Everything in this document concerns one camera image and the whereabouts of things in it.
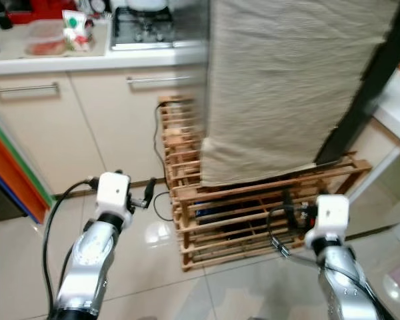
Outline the cream cabinet door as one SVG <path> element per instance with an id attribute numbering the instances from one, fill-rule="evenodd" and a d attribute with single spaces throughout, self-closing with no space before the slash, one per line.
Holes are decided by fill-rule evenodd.
<path id="1" fill-rule="evenodd" d="M 24 153 L 51 194 L 61 194 L 106 168 L 68 73 L 0 76 L 0 87 L 59 83 L 40 89 L 0 93 L 0 124 Z"/>
<path id="2" fill-rule="evenodd" d="M 200 77 L 203 83 L 126 83 L 127 77 Z M 109 68 L 69 72 L 107 171 L 121 169 L 134 181 L 164 176 L 157 105 L 160 97 L 200 95 L 201 66 Z"/>

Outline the wooden slatted rack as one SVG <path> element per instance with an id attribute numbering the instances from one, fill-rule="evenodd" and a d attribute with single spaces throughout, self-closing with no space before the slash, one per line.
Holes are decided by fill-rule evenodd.
<path id="1" fill-rule="evenodd" d="M 289 228 L 283 189 L 294 204 L 314 204 L 322 194 L 346 194 L 371 165 L 346 153 L 340 161 L 267 181 L 204 186 L 202 131 L 191 98 L 162 95 L 157 105 L 163 168 L 183 271 L 194 271 L 272 253 L 272 238 L 303 246 L 307 231 Z"/>

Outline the green flat board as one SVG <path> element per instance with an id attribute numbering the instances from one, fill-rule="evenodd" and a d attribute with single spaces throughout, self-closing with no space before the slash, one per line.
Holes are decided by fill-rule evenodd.
<path id="1" fill-rule="evenodd" d="M 0 124 L 0 143 L 4 146 L 11 155 L 11 158 L 14 159 L 19 170 L 27 177 L 27 180 L 31 184 L 31 186 L 37 190 L 38 194 L 41 196 L 45 204 L 53 205 L 54 198 L 53 195 L 49 192 L 48 188 L 44 186 L 41 182 L 41 178 L 36 173 L 36 170 L 29 164 L 23 152 L 17 148 L 17 144 L 14 143 L 14 140 L 6 134 L 4 128 Z"/>

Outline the orange flat board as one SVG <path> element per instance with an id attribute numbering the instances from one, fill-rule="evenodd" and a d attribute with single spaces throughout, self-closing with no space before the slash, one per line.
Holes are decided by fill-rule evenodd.
<path id="1" fill-rule="evenodd" d="M 45 204 L 37 190 L 34 189 L 27 177 L 19 170 L 8 150 L 0 143 L 0 177 L 8 183 L 11 190 L 26 204 L 32 214 L 44 222 L 50 205 Z"/>

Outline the blue flat board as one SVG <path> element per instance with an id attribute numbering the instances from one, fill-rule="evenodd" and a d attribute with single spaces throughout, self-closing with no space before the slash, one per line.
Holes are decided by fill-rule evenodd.
<path id="1" fill-rule="evenodd" d="M 2 177 L 0 177 L 0 189 L 2 189 L 8 198 L 10 198 L 11 201 L 19 208 L 24 217 L 29 217 L 32 222 L 36 223 L 36 225 L 41 224 L 41 220 L 32 214 L 32 211 L 27 208 L 26 204 L 23 204 L 20 198 L 17 197 L 17 195 L 11 190 L 10 186 L 8 186 L 8 183 L 6 183 Z"/>

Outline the beige woven cloth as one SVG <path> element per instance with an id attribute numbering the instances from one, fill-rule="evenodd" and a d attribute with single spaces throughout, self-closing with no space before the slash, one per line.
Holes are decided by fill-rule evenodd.
<path id="1" fill-rule="evenodd" d="M 400 0 L 213 0 L 201 183 L 316 167 Z"/>

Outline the white counter table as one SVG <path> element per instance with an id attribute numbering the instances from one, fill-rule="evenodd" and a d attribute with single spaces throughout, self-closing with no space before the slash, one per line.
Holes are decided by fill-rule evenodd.
<path id="1" fill-rule="evenodd" d="M 351 148 L 372 169 L 347 194 L 351 201 L 348 237 L 382 231 L 400 235 L 400 71 L 390 77 L 376 104 Z"/>

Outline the steel gas stove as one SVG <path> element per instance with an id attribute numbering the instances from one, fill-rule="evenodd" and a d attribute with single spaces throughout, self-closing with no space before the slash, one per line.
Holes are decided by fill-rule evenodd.
<path id="1" fill-rule="evenodd" d="M 124 5 L 113 12 L 111 50 L 200 47 L 208 42 L 208 30 L 208 12 L 197 6 L 142 12 Z"/>

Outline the dark flat panel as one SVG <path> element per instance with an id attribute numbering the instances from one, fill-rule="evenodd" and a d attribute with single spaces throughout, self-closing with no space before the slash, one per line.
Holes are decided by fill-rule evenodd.
<path id="1" fill-rule="evenodd" d="M 315 164 L 319 167 L 336 163 L 358 140 L 359 134 L 370 122 L 379 104 L 377 98 L 390 82 L 390 77 L 400 64 L 400 8 L 395 13 L 392 27 L 385 41 L 378 46 L 362 76 L 362 82 L 346 115 L 331 131 L 317 153 Z"/>

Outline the clear plastic food container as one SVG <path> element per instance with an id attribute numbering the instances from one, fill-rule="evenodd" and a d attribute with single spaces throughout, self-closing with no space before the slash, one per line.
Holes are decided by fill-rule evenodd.
<path id="1" fill-rule="evenodd" d="M 28 55 L 60 55 L 68 45 L 62 19 L 36 19 L 27 24 L 25 52 Z"/>

